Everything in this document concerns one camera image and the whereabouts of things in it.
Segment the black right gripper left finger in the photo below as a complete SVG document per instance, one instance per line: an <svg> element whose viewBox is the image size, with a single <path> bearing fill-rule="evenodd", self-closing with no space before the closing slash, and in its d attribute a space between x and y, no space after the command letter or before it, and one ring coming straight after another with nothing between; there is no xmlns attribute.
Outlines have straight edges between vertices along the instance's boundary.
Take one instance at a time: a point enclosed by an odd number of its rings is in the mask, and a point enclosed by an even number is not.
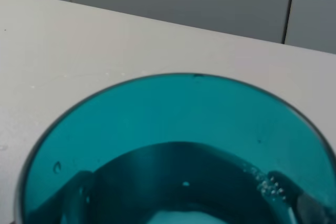
<svg viewBox="0 0 336 224"><path fill-rule="evenodd" d="M95 184L93 172L80 171L28 214L29 223L88 223L90 193Z"/></svg>

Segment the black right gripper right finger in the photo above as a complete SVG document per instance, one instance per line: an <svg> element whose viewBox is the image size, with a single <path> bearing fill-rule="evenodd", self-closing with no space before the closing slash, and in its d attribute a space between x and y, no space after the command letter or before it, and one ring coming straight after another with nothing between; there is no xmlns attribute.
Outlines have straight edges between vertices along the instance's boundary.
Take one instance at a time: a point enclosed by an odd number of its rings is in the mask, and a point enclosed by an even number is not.
<svg viewBox="0 0 336 224"><path fill-rule="evenodd" d="M298 223L333 223L333 208L310 196L285 174L274 170L268 177L283 190L285 203L292 208Z"/></svg>

